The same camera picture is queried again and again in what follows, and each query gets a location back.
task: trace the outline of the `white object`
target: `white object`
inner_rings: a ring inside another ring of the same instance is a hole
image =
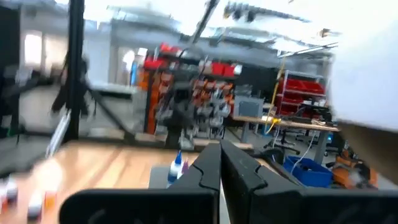
[[[16,181],[12,177],[10,177],[7,181],[6,192],[8,199],[14,199],[18,195],[18,186]]]
[[[367,4],[358,7],[349,21],[355,26],[344,32],[336,50],[330,75],[333,114],[347,123],[396,132],[398,14],[391,1]],[[379,10],[383,13],[376,16]]]
[[[178,173],[181,172],[182,170],[182,164],[176,164],[175,161],[173,161],[170,165],[170,175],[178,176]]]
[[[28,217],[40,217],[43,207],[43,196],[35,192],[30,198],[27,215]]]
[[[5,187],[0,188],[0,214],[2,213],[3,201],[7,200],[7,190]]]

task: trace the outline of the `wooden workbench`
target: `wooden workbench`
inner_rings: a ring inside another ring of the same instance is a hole
[[[136,147],[72,143],[38,163],[31,174],[16,176],[19,198],[16,208],[0,215],[1,224],[26,224],[27,207],[34,191],[58,186],[56,206],[45,211],[41,224],[58,223],[58,210],[71,194],[90,188],[146,189],[152,166],[168,166],[176,151]],[[183,153],[191,163],[199,153]],[[260,163],[274,171],[267,163]]]
[[[263,116],[261,118],[252,118],[246,116],[234,116],[234,120],[236,121],[244,121],[241,142],[247,143],[248,134],[249,134],[249,123],[254,124],[272,124],[272,120],[274,119],[271,116]],[[316,130],[320,131],[318,138],[318,145],[316,146],[317,152],[315,153],[314,161],[322,164],[323,156],[326,151],[326,143],[328,139],[329,132],[337,132],[340,131],[336,127],[330,127],[320,122],[313,120],[312,124],[298,123],[293,121],[281,121],[275,124],[275,126],[285,127],[285,128],[297,128],[297,129],[307,129],[307,130]]]
[[[248,123],[255,123],[255,124],[272,124],[271,116],[263,116],[262,118],[252,118],[247,116],[234,116],[234,120],[236,121],[244,121]],[[327,125],[320,124],[319,122],[313,120],[312,124],[305,124],[305,123],[298,123],[293,121],[281,121],[275,124],[276,126],[283,126],[287,128],[302,128],[302,129],[309,129],[309,130],[316,130],[316,131],[332,131],[337,132],[339,131],[336,127],[330,127]]]

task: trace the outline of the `blue bin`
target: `blue bin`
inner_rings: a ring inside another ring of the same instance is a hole
[[[284,162],[284,168],[291,172],[299,157],[289,156]],[[309,187],[329,187],[333,174],[327,168],[317,164],[312,159],[303,158],[294,168],[293,176]]]

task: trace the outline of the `ceiling light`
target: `ceiling light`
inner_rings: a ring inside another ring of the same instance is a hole
[[[234,20],[239,20],[241,18],[241,16],[242,16],[242,11],[240,11],[240,10],[236,10],[232,14],[232,17],[234,18]]]
[[[246,16],[246,22],[253,22],[256,18],[256,14],[253,11],[249,11],[248,15]]]

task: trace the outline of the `window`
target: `window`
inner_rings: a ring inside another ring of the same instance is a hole
[[[64,37],[56,37],[46,35],[45,37],[45,65],[46,73],[51,72],[51,68],[63,67],[65,56],[68,51],[68,39]]]
[[[25,64],[39,67],[42,61],[42,34],[26,34],[24,43]]]
[[[131,65],[132,62],[134,61],[134,58],[136,57],[136,54],[132,51],[129,50],[123,57],[123,62],[126,63],[126,70],[130,71],[131,70]]]

